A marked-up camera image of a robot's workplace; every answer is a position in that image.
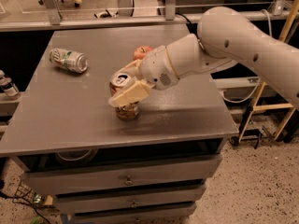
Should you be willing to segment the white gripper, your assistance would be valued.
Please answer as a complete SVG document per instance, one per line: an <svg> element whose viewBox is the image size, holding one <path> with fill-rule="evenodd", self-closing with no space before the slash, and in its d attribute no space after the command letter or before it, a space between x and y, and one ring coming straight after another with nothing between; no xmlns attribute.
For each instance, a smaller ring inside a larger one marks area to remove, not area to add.
<svg viewBox="0 0 299 224"><path fill-rule="evenodd" d="M134 60L117 71L133 79L125 87L117 91L108 102L113 107L121 107L146 99L152 88L166 90L179 82L179 77L172 65L166 46L151 50L143 60Z"/></svg>

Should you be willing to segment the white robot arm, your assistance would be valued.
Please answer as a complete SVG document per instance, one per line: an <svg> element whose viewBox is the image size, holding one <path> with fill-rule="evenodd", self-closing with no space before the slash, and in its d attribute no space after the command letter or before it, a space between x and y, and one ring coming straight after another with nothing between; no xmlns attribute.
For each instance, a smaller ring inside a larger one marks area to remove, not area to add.
<svg viewBox="0 0 299 224"><path fill-rule="evenodd" d="M139 102L152 89L165 90L190 75L245 65L295 108L299 108L299 49L276 40L228 7L213 7L197 33L151 50L119 72L129 81L110 99L114 107Z"/></svg>

